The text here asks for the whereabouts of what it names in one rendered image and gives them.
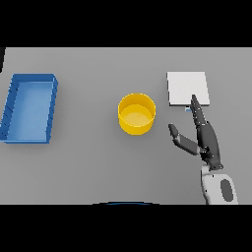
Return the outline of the blue tray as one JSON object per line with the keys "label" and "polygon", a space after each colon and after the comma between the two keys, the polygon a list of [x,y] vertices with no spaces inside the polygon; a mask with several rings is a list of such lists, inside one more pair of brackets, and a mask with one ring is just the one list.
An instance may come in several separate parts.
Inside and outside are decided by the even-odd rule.
{"label": "blue tray", "polygon": [[0,120],[0,142],[48,144],[57,88],[54,74],[13,74]]}

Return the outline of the yellow bowl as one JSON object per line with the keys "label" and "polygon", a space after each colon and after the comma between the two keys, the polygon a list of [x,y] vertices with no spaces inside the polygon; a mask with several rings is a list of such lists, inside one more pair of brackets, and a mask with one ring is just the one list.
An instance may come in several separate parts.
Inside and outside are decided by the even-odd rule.
{"label": "yellow bowl", "polygon": [[146,94],[131,93],[118,103],[118,124],[129,135],[149,132],[156,119],[156,105]]}

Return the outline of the pale square measuring scale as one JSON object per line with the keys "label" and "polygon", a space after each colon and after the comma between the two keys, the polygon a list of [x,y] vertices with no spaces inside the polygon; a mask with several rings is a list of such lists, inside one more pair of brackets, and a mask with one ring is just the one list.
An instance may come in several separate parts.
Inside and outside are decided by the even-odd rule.
{"label": "pale square measuring scale", "polygon": [[167,72],[166,79],[170,106],[189,107],[192,95],[196,96],[201,106],[210,105],[204,72]]}

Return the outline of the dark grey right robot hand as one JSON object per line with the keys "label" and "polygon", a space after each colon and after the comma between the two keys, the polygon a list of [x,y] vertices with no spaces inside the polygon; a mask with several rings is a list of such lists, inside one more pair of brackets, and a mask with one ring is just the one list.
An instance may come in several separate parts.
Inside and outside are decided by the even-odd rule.
{"label": "dark grey right robot hand", "polygon": [[196,128],[197,141],[194,142],[185,137],[178,132],[173,124],[169,124],[168,129],[174,145],[193,156],[200,156],[210,170],[223,169],[217,135],[211,123],[205,118],[202,106],[194,94],[191,97],[190,108]]}

